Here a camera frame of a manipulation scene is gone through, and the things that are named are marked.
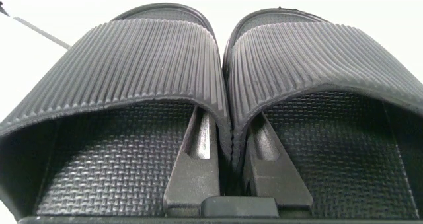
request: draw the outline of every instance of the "shoe pair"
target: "shoe pair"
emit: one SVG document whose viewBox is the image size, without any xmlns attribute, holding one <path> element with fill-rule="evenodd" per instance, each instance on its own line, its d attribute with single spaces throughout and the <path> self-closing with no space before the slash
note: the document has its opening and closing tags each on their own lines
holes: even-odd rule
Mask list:
<svg viewBox="0 0 423 224">
<path fill-rule="evenodd" d="M 356 28 L 257 11 L 221 65 L 204 15 L 145 5 L 0 123 L 0 199 L 20 223 L 419 219 L 422 117 L 423 85 Z"/>
</svg>

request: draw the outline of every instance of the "ribbed rubber strap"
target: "ribbed rubber strap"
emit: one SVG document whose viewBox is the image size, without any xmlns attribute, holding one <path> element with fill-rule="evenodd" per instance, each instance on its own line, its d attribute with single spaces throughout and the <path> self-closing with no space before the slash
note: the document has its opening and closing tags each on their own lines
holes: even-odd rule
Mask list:
<svg viewBox="0 0 423 224">
<path fill-rule="evenodd" d="M 328 22 L 259 26 L 238 39 L 229 59 L 235 167 L 250 121 L 292 96 L 347 90 L 423 111 L 422 83 L 375 40 L 349 26 Z"/>
<path fill-rule="evenodd" d="M 0 124 L 30 124 L 147 100 L 183 100 L 207 110 L 229 157 L 231 126 L 213 36 L 183 21 L 117 20 L 86 33 Z"/>
</svg>

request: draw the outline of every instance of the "textured footbed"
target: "textured footbed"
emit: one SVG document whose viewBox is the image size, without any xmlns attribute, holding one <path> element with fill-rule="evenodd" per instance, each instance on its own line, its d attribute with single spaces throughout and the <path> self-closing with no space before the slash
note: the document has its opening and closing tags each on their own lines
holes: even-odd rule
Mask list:
<svg viewBox="0 0 423 224">
<path fill-rule="evenodd" d="M 252 17 L 251 19 L 249 19 L 242 25 L 242 27 L 239 29 L 237 37 L 239 38 L 248 30 L 253 29 L 256 26 L 261 26 L 265 24 L 282 23 L 282 22 L 317 22 L 317 20 L 313 18 L 301 16 L 301 15 L 295 15 L 295 14 L 292 14 L 292 15 L 281 14 L 281 13 L 259 14 Z"/>
<path fill-rule="evenodd" d="M 193 22 L 202 25 L 202 22 L 197 19 L 194 15 L 181 11 L 178 9 L 150 9 L 135 13 L 128 17 L 128 19 L 167 19 L 167 20 L 183 20 L 187 22 Z"/>
<path fill-rule="evenodd" d="M 265 115 L 314 198 L 312 217 L 419 218 L 382 102 L 320 92 Z M 414 152 L 423 155 L 423 149 Z"/>
<path fill-rule="evenodd" d="M 164 216 L 163 193 L 193 109 L 142 103 L 64 118 L 34 214 Z"/>
</svg>

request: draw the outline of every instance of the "slide sandal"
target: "slide sandal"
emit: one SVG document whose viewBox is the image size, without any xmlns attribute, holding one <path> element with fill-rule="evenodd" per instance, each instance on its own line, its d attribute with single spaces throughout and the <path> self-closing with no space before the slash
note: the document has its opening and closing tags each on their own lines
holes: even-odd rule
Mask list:
<svg viewBox="0 0 423 224">
<path fill-rule="evenodd" d="M 86 33 L 0 123 L 0 199 L 16 219 L 196 216 L 221 194 L 231 124 L 210 24 L 143 8 Z"/>
<path fill-rule="evenodd" d="M 237 25 L 223 69 L 247 195 L 281 218 L 422 216 L 423 85 L 367 34 L 266 9 Z"/>
</svg>

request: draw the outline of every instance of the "white background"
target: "white background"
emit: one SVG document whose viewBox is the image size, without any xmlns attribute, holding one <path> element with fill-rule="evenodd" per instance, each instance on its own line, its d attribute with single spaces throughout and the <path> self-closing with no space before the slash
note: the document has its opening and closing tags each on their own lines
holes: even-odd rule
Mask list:
<svg viewBox="0 0 423 224">
<path fill-rule="evenodd" d="M 294 8 L 331 22 L 355 26 L 389 50 L 423 81 L 423 0 L 0 0 L 21 17 L 68 44 L 128 9 L 160 2 L 196 8 L 210 21 L 221 55 L 232 29 L 245 15 L 266 8 Z M 0 18 L 0 120 L 65 52 L 43 37 Z M 14 223 L 0 205 L 0 222 Z"/>
</svg>

